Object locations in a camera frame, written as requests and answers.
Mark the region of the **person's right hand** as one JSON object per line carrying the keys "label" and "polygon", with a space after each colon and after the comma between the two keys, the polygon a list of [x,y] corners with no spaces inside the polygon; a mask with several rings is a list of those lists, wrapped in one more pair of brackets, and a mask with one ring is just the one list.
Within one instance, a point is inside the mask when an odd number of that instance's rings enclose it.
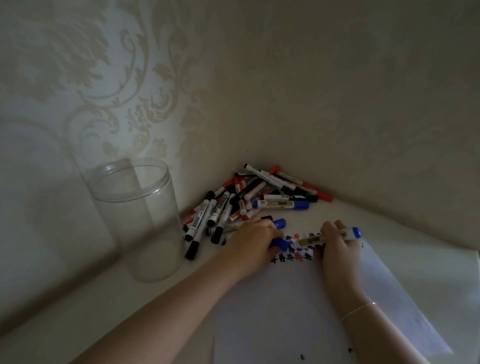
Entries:
{"label": "person's right hand", "polygon": [[358,278],[361,244],[357,240],[345,243],[342,257],[320,260],[326,293],[341,316],[369,302]]}

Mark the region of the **person's left hand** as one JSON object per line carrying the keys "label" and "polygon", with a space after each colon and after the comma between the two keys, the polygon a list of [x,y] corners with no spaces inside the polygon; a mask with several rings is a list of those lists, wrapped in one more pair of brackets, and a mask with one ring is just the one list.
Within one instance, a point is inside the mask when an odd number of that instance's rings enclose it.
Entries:
{"label": "person's left hand", "polygon": [[242,224],[220,251],[224,273],[232,283],[238,283],[268,264],[255,264],[254,218]]}

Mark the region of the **pile of marker pens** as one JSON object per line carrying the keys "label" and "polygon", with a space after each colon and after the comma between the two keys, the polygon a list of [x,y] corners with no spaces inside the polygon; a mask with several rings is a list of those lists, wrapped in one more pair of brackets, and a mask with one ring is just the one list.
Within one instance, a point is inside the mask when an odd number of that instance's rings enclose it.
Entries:
{"label": "pile of marker pens", "polygon": [[216,191],[208,191],[204,200],[196,206],[190,216],[181,221],[189,243],[185,254],[187,260],[194,260],[203,235],[211,237],[211,242],[219,244],[226,224],[237,228],[250,220],[261,208],[281,209],[290,203],[290,209],[308,209],[310,203],[318,200],[333,202],[334,197],[318,187],[282,172],[279,165],[258,170],[249,164],[244,165],[247,173],[235,173]]}

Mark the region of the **person's left forearm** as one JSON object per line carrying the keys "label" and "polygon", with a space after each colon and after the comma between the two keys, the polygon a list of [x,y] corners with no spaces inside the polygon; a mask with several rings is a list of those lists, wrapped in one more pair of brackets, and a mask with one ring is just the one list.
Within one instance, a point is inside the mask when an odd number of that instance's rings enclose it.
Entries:
{"label": "person's left forearm", "polygon": [[71,364],[171,364],[216,303],[244,277],[244,268],[235,260],[212,258]]}

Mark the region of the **white paper sheet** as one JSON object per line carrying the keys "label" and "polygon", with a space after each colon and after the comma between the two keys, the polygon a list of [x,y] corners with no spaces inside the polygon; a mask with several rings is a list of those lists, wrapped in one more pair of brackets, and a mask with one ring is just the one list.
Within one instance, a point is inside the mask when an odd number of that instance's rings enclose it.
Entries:
{"label": "white paper sheet", "polygon": [[[453,351],[374,250],[362,242],[359,281],[426,357]],[[359,364],[311,250],[280,254],[232,288],[215,314],[214,364]]]}

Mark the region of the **clear plastic jar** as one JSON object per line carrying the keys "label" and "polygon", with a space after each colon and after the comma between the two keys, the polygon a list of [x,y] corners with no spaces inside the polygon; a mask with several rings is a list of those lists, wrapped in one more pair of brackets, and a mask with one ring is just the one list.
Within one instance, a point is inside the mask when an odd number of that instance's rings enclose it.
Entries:
{"label": "clear plastic jar", "polygon": [[130,274],[157,282],[182,264],[185,242],[168,165],[124,158],[89,171],[86,185]]}

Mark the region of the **person's right forearm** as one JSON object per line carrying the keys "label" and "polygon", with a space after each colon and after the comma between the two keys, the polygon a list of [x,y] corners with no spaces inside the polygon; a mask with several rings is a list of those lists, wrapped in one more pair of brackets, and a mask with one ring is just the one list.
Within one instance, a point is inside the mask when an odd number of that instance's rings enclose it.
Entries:
{"label": "person's right forearm", "polygon": [[359,364],[430,364],[378,305],[368,300],[344,316],[338,313]]}

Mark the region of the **white marker with blue end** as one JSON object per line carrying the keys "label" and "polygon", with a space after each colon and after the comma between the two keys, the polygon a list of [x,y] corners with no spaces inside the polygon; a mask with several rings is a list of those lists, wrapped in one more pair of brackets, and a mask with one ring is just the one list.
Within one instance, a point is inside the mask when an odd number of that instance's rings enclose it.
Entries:
{"label": "white marker with blue end", "polygon": [[[346,241],[359,240],[363,237],[359,227],[347,227],[340,229],[339,232]],[[321,232],[295,234],[294,240],[302,249],[324,246],[327,243],[326,237]]]}

